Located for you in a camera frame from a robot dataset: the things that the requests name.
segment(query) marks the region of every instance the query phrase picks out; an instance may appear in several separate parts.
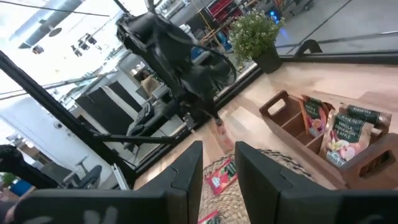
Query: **potted plant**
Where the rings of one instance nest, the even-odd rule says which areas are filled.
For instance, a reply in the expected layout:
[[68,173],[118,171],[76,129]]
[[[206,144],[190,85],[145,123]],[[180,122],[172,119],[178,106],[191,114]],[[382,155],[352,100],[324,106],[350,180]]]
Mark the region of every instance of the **potted plant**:
[[280,68],[282,61],[274,43],[283,25],[284,18],[275,22],[266,17],[263,11],[256,10],[234,21],[229,40],[238,63],[253,60],[268,74]]

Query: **wooden countertop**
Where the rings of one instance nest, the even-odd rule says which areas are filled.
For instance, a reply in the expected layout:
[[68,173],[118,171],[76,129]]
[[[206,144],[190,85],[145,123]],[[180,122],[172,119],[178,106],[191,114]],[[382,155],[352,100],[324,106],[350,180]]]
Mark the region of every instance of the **wooden countertop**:
[[[260,76],[221,109],[219,114],[235,141],[245,141],[256,148],[284,153],[303,165],[316,182],[334,189],[329,181],[271,132],[258,109],[279,91],[287,90],[291,95],[308,94],[332,103],[335,107],[345,102],[391,113],[390,132],[398,133],[397,74],[398,67],[385,65],[285,63],[273,74]],[[196,140],[203,141],[204,167],[225,156],[224,146],[215,134],[215,125],[210,121],[139,177],[134,188],[138,189],[154,178]]]

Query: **green plant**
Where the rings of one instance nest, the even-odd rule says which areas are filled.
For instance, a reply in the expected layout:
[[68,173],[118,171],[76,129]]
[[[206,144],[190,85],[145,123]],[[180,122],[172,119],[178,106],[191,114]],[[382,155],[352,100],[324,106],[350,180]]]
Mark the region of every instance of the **green plant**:
[[257,58],[272,49],[284,18],[278,23],[266,17],[264,11],[253,10],[231,25],[229,40],[238,63]]
[[10,186],[13,181],[17,179],[17,176],[12,173],[4,173],[1,177],[3,185]]

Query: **ventilation duct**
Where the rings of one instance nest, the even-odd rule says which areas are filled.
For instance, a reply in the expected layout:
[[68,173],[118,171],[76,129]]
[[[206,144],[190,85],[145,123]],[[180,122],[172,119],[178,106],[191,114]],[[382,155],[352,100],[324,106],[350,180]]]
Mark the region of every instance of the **ventilation duct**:
[[[75,11],[83,2],[84,0],[50,0],[43,7]],[[19,45],[20,49],[33,47],[71,14],[71,12],[62,11],[40,9],[11,35],[10,42]]]

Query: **vanilla cinnamon apple bag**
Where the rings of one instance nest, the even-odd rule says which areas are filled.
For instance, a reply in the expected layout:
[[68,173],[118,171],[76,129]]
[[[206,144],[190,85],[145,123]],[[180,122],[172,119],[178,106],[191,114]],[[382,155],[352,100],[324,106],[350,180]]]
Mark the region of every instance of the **vanilla cinnamon apple bag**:
[[331,110],[319,155],[341,167],[367,148],[373,126],[371,123]]

